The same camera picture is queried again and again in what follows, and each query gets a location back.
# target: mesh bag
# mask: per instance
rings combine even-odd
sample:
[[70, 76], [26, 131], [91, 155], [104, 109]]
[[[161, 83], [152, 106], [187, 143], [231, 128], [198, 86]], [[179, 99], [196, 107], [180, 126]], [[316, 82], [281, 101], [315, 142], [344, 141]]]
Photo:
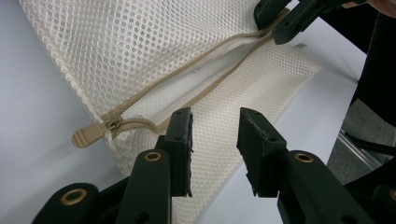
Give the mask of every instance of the mesh bag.
[[92, 117], [74, 134], [75, 146], [103, 137], [128, 175], [172, 112], [191, 107], [193, 197], [173, 200], [174, 223], [196, 221], [241, 164], [239, 108], [275, 122], [320, 69], [294, 47], [275, 45], [273, 26], [257, 31], [257, 0], [20, 2]]

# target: coarse mesh fabric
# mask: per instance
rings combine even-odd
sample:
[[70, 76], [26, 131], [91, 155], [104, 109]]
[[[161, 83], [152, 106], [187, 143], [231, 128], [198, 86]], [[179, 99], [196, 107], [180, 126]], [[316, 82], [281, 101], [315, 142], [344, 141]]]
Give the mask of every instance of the coarse mesh fabric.
[[[257, 0], [20, 2], [51, 59], [98, 122], [117, 105], [227, 38], [257, 32], [252, 17]], [[241, 37], [224, 45], [181, 72], [179, 85], [184, 89], [172, 88], [172, 82], [177, 81], [169, 80], [164, 86], [172, 91], [163, 91], [169, 96], [163, 93], [142, 98], [137, 103], [141, 106], [131, 107], [123, 116], [151, 119], [158, 124], [189, 101], [189, 97], [180, 98], [181, 95], [188, 91], [194, 95], [203, 89], [199, 83], [187, 88], [187, 83], [204, 80], [190, 78], [194, 69], [204, 69], [219, 58], [231, 57], [229, 53], [241, 45], [257, 41], [258, 37]], [[234, 62], [225, 63], [206, 78], [214, 80], [233, 65]], [[229, 77], [191, 107], [193, 197], [173, 199], [173, 223], [195, 222], [241, 164], [236, 149], [239, 108], [258, 110], [274, 123], [319, 69], [298, 49], [271, 41], [251, 53]], [[164, 103], [162, 99], [168, 97], [172, 99]], [[149, 130], [130, 130], [114, 139], [106, 132], [105, 140], [120, 171], [128, 175], [138, 153], [154, 148], [157, 137]]]

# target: zipper slider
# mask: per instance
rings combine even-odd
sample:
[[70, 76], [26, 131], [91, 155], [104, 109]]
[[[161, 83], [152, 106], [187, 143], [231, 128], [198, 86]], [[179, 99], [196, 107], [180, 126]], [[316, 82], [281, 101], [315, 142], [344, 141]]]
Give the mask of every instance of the zipper slider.
[[105, 132], [119, 128], [121, 124], [121, 116], [113, 117], [103, 123], [95, 122], [73, 133], [72, 143], [75, 147], [87, 147], [103, 138], [105, 136]]

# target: white table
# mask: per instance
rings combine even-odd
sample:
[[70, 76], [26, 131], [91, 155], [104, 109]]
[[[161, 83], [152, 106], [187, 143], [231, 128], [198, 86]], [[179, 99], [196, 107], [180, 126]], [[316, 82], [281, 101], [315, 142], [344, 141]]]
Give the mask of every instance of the white table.
[[[322, 20], [291, 44], [324, 66], [276, 123], [288, 149], [327, 162], [365, 55]], [[103, 141], [78, 149], [71, 134], [91, 122], [47, 56], [17, 1], [0, 1], [0, 223], [30, 223], [58, 189], [105, 189], [123, 176]], [[240, 167], [198, 223], [281, 223], [276, 199], [254, 198]]]

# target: floor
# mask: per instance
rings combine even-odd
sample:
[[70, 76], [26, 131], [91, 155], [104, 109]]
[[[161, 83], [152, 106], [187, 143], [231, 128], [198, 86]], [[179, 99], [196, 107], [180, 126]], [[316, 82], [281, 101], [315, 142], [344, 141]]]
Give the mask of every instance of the floor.
[[342, 132], [359, 139], [395, 146], [396, 129], [382, 120], [359, 99], [348, 109], [341, 132], [328, 161], [328, 168], [342, 184], [370, 173], [391, 156], [361, 150], [351, 144]]

